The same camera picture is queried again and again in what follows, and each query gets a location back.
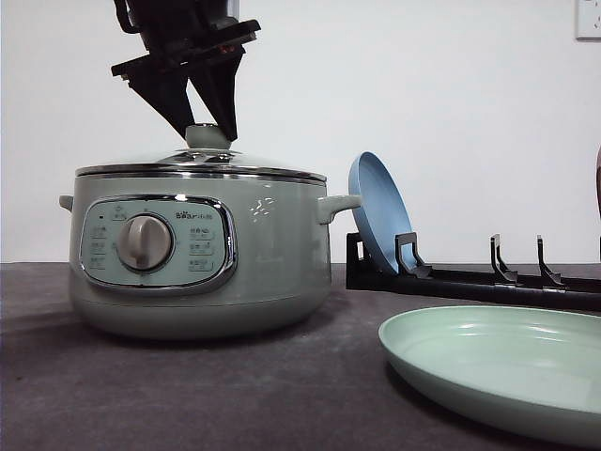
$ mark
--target control knob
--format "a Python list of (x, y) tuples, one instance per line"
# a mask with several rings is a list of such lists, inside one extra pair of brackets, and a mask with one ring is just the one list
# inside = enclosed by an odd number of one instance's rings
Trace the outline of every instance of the control knob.
[(169, 227), (159, 218), (142, 214), (123, 225), (116, 250), (128, 267), (136, 271), (149, 271), (169, 257), (172, 245)]

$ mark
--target lid rim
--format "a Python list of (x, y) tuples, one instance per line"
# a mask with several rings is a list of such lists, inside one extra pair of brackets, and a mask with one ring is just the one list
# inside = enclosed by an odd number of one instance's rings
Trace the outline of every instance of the lid rim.
[(100, 166), (80, 167), (75, 171), (75, 176), (89, 176), (99, 174), (118, 174), (136, 172), (190, 172), (190, 173), (215, 173), (215, 174), (240, 174), (251, 176), (278, 176), (290, 179), (310, 179), (326, 182), (327, 178), (321, 174), (292, 169), (279, 169), (260, 166), (233, 166), (224, 164), (160, 164), (160, 163), (133, 163), (133, 164), (106, 164)]

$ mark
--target dark gray table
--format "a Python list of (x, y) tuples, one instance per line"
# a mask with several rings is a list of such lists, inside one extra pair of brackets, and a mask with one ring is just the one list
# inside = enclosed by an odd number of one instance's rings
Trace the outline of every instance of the dark gray table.
[(568, 449), (449, 412), (386, 364), (384, 319), (475, 302), (347, 291), (334, 265), (330, 298), (304, 322), (165, 344), (82, 324), (67, 274), (63, 263), (2, 267), (3, 451)]

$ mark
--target white wall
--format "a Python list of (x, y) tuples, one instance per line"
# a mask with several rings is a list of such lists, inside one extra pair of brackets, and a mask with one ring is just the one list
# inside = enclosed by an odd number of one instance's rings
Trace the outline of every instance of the white wall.
[[(58, 208), (83, 165), (165, 155), (177, 134), (113, 78), (143, 54), (110, 0), (2, 2), (2, 258), (68, 258)], [(405, 197), (422, 254), (509, 262), (599, 258), (601, 43), (574, 40), (572, 0), (246, 0), (263, 30), (238, 76), (234, 149), (309, 168), (347, 191), (372, 150)], [(200, 107), (197, 120), (209, 120)], [(352, 215), (331, 227), (345, 259)]]

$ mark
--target control panel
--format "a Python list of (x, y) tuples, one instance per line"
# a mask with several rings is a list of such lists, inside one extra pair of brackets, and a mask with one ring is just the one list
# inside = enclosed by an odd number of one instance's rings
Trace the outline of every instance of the control panel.
[(183, 194), (120, 196), (88, 210), (80, 262), (103, 284), (187, 287), (225, 276), (235, 246), (231, 215), (219, 201)]

